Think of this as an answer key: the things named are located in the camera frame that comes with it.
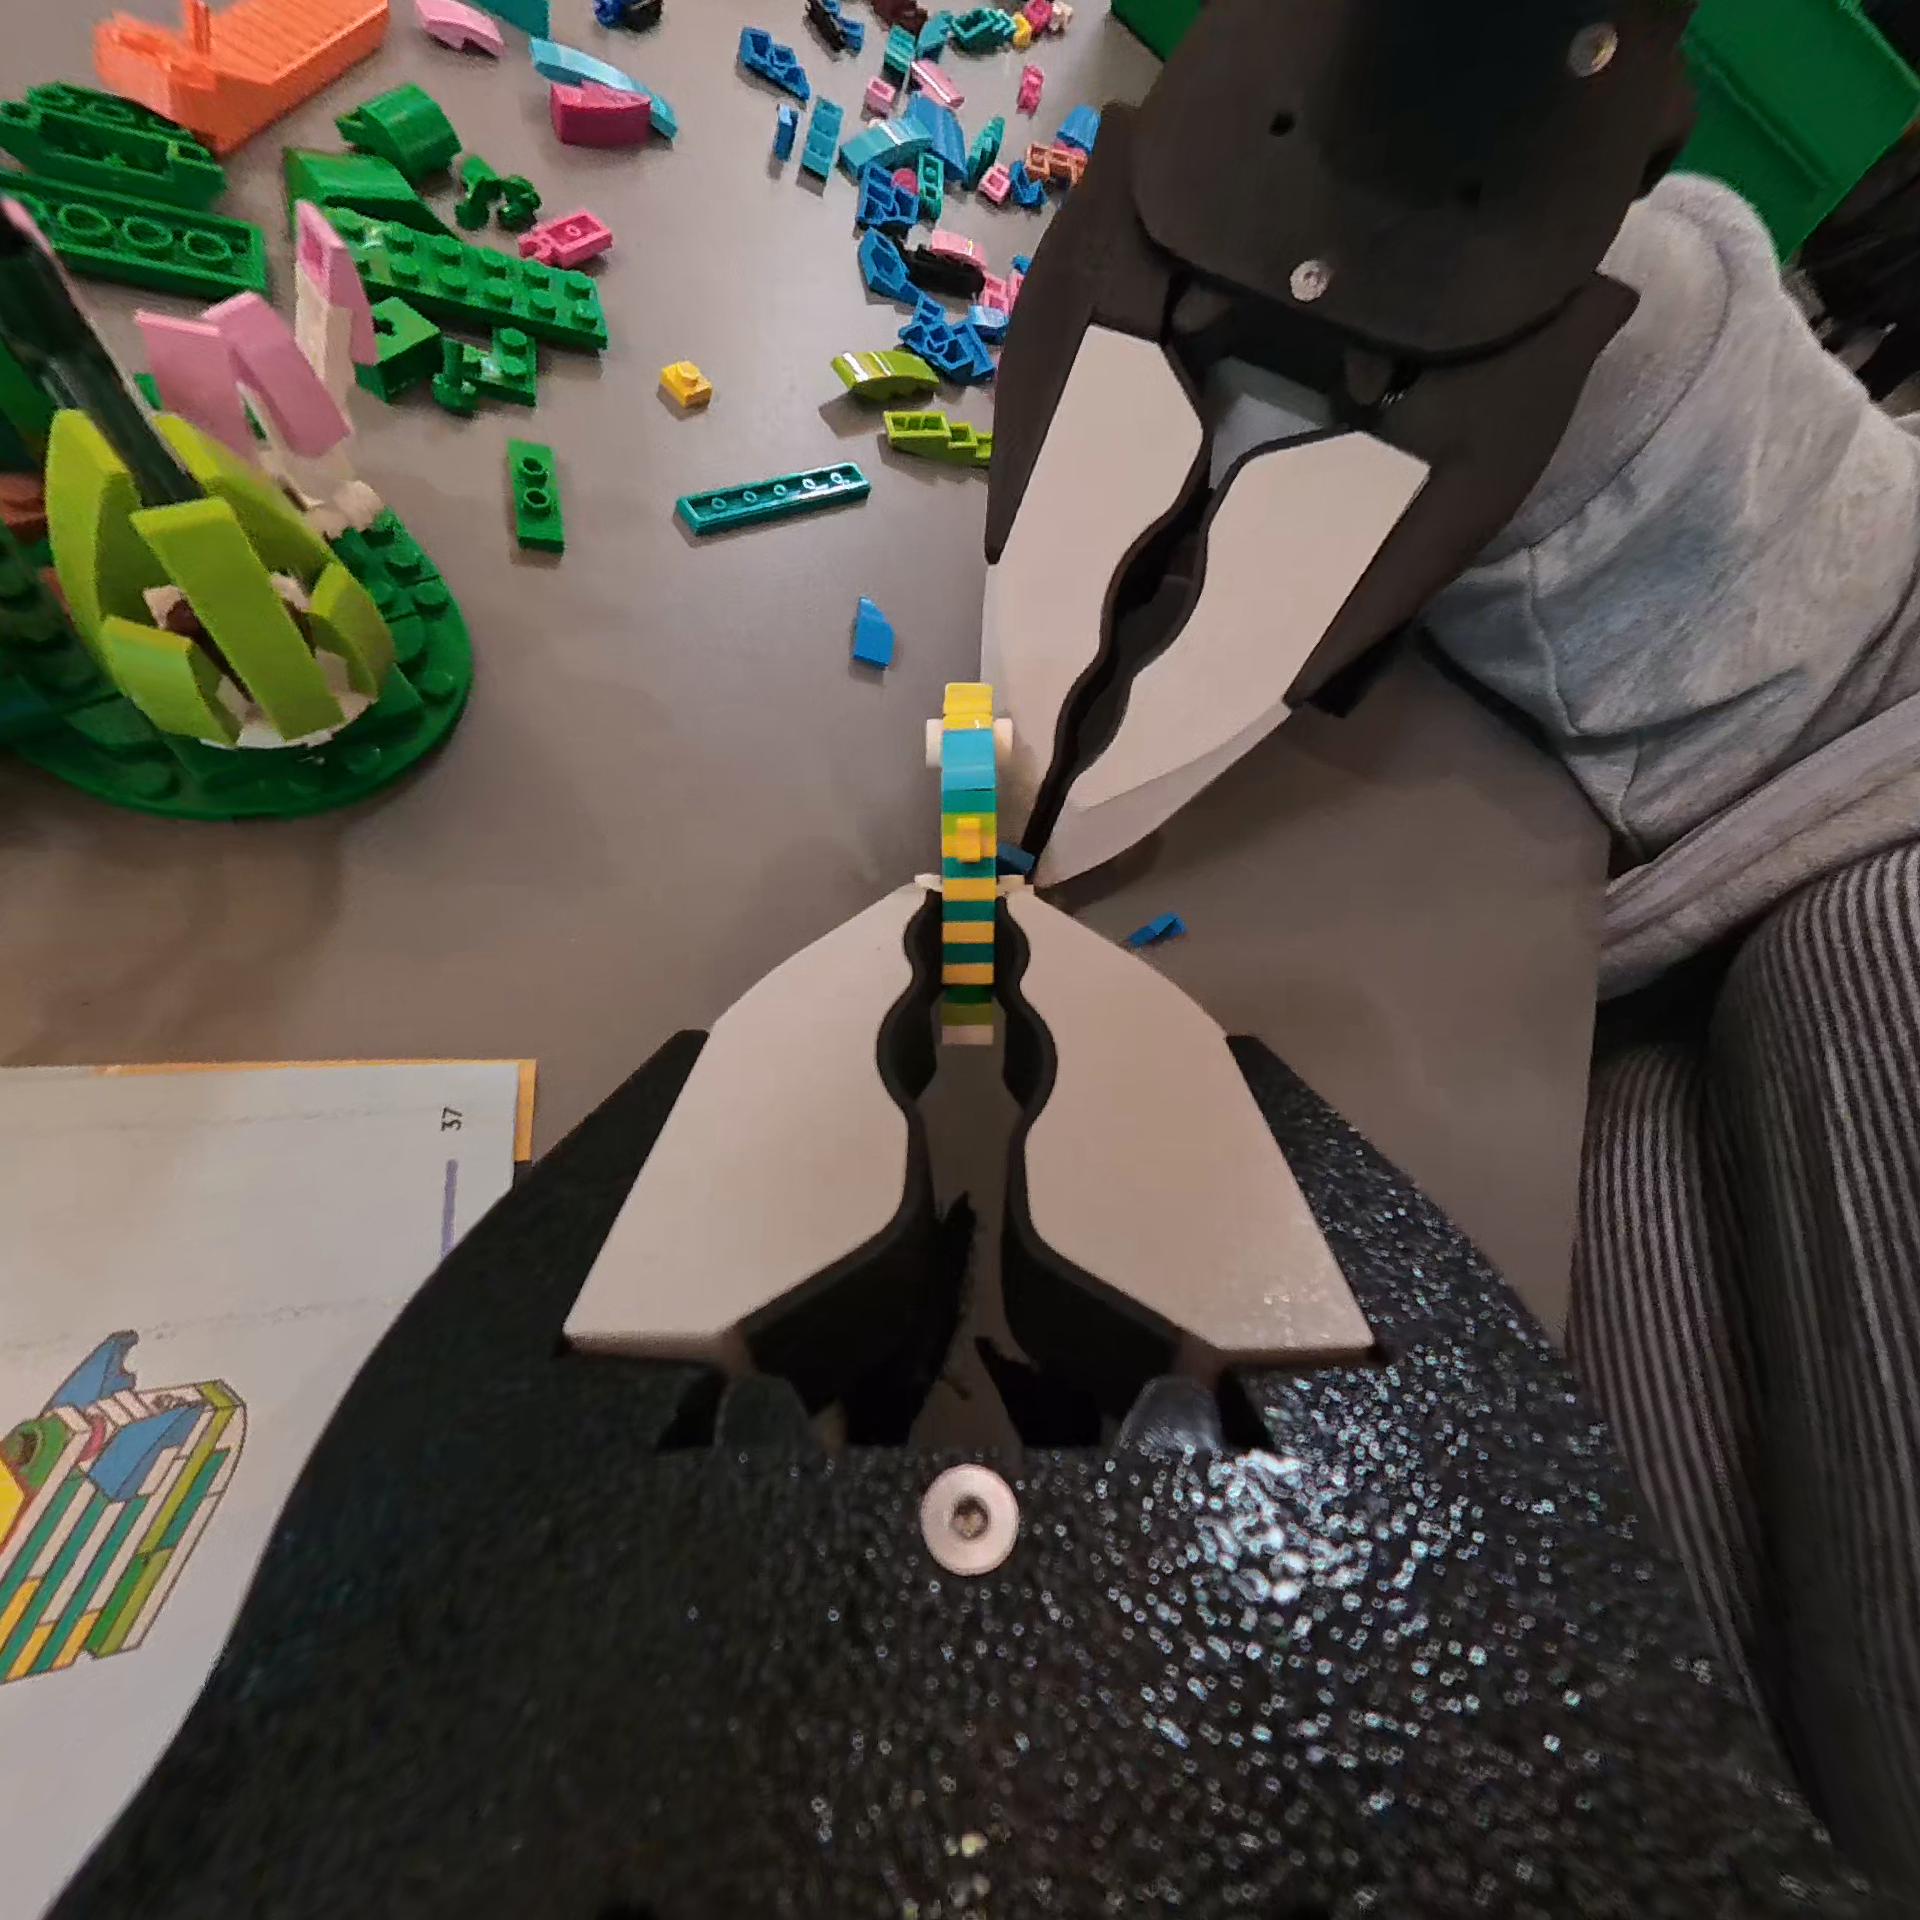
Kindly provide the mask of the person's striped trousers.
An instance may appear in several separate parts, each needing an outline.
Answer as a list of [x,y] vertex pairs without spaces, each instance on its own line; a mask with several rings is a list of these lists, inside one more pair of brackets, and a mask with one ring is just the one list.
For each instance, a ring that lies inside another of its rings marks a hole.
[[1916,1917],[1916,847],[1597,1054],[1570,1361],[1807,1798]]

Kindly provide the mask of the pile of green bricks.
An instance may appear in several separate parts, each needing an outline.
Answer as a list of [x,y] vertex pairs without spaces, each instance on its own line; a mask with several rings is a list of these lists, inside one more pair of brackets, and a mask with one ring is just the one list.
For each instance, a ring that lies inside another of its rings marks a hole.
[[[368,302],[557,351],[607,351],[594,278],[471,245],[373,154],[280,154],[289,224],[322,214],[349,249]],[[44,82],[3,103],[3,196],[74,276],[216,303],[268,294],[268,241],[219,214],[229,172],[182,126],[126,94]]]

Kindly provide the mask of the toy brick instruction booklet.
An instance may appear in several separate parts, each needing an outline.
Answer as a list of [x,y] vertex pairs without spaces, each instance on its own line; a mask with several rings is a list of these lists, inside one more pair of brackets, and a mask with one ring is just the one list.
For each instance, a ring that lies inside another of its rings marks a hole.
[[528,1063],[3,1071],[3,1917],[56,1907],[177,1739],[533,1105]]

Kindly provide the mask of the teal brick plate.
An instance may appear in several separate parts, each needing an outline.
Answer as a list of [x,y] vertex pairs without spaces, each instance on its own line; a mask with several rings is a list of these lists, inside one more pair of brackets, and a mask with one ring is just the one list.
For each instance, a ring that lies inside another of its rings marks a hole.
[[704,486],[672,504],[672,516],[697,539],[745,533],[835,507],[873,493],[866,472],[853,460],[757,478],[750,483]]

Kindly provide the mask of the green plastic bin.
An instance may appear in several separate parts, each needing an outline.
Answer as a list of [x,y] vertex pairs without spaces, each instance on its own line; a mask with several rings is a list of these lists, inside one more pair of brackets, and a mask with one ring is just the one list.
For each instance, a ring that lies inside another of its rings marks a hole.
[[1427,351],[1520,332],[1670,171],[1789,255],[1916,114],[1862,4],[1197,4],[1120,114],[1178,271]]

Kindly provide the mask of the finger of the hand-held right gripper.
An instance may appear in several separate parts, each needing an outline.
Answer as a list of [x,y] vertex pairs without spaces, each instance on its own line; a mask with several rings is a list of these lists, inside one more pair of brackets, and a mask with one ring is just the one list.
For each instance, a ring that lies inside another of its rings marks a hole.
[[1069,698],[1108,650],[1115,583],[1191,493],[1203,452],[1203,413],[1166,351],[1090,326],[987,575],[979,677],[1013,721],[1003,816],[1041,828]]
[[1423,486],[1427,460],[1362,432],[1260,448],[1231,472],[1191,611],[1071,782],[1041,885],[1130,852],[1288,721],[1295,681]]

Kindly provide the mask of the person's grey sweatshirt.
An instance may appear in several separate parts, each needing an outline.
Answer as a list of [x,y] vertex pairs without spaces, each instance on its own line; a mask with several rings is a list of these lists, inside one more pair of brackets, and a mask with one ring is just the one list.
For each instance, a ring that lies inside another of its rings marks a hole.
[[1905,847],[1916,847],[1916,830],[1824,830],[1769,852],[1735,844],[1676,847],[1606,883],[1597,998],[1634,996],[1797,889]]

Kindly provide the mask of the pile of small colourful bricks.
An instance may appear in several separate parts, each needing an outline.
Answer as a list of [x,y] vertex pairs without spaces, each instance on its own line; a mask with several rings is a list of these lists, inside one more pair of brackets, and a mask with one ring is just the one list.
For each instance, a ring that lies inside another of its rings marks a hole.
[[1038,132],[1046,73],[1038,44],[1059,38],[1076,4],[804,4],[808,33],[839,59],[883,36],[848,114],[809,85],[804,59],[766,25],[737,33],[737,73],[776,94],[772,160],[804,184],[847,180],[857,192],[857,268],[870,296],[902,315],[897,347],[921,353],[943,385],[996,377],[1032,255],[996,268],[982,241],[953,230],[964,207],[1046,214],[1085,180],[1102,112],[1076,105],[1059,132]]

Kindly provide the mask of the light blue curved brick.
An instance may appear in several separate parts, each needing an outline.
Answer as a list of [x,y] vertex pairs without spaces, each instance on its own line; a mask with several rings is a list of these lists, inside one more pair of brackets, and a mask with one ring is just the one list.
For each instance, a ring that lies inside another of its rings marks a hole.
[[528,38],[528,59],[533,70],[545,79],[545,82],[600,82],[600,85],[615,85],[624,91],[647,91],[657,94],[667,107],[672,107],[657,89],[636,82],[635,77],[627,77],[624,70],[594,59],[567,44],[557,44],[557,38],[544,38],[533,36]]

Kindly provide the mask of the striped toy brick fish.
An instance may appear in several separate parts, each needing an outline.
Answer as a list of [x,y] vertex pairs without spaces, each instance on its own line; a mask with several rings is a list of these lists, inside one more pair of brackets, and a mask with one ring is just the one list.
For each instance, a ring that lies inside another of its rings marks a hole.
[[989,682],[946,682],[925,754],[942,773],[942,1041],[989,1047],[996,1040],[996,909],[1027,889],[999,868],[999,758],[1013,724]]

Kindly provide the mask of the grey desk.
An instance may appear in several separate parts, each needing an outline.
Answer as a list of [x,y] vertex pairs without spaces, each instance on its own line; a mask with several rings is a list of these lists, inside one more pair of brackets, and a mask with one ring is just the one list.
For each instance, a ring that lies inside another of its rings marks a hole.
[[[442,564],[475,637],[450,746],[376,805],[203,828],[3,760],[3,1063],[535,1059],[538,1145],[664,1040],[932,867],[918,727],[978,670],[987,491],[896,465],[830,374],[896,332],[857,268],[853,190],[772,167],[776,97],[741,25],[795,44],[848,114],[877,52],[827,59],[795,4],[669,4],[553,33],[667,94],[676,141],[550,132],[513,33],[381,50],[229,160],[226,210],[290,286],[283,148],[415,82],[468,148],[598,214],[606,355],[544,355],[538,407],[357,398],[357,465]],[[704,413],[659,398],[697,363]],[[566,553],[522,553],[505,440],[560,458]],[[697,539],[683,493],[853,460],[860,504]],[[891,620],[853,663],[857,598]],[[1562,1333],[1594,1041],[1606,838],[1570,782],[1396,656],[1350,717],[1263,743],[1132,864],[1061,891],[1375,1140]]]

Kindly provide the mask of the green toy brick plant model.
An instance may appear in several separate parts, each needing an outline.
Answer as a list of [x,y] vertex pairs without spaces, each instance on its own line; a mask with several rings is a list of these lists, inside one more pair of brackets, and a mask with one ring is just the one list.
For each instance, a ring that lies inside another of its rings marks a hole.
[[397,783],[475,682],[442,572],[349,460],[376,308],[298,210],[246,224],[3,172],[3,754],[169,819]]

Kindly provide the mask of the orange toy brick piece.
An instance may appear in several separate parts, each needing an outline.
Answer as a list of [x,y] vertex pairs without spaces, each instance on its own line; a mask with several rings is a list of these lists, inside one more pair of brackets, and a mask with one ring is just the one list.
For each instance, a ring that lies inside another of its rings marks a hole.
[[180,4],[173,31],[111,15],[93,59],[109,91],[226,156],[373,59],[385,33],[389,4]]

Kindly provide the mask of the magenta curved brick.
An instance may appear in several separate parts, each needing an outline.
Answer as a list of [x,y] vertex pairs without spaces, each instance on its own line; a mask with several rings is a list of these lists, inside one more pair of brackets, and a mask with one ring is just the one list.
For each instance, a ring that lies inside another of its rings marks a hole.
[[636,149],[680,139],[672,107],[657,94],[600,82],[550,82],[550,120],[566,148]]

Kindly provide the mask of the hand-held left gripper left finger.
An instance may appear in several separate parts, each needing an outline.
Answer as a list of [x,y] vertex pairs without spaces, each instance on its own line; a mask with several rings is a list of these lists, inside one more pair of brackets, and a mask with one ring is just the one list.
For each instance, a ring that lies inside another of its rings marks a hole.
[[588,1268],[566,1353],[776,1382],[904,1446],[964,1326],[978,1215],[939,1201],[942,899],[908,883],[741,992]]

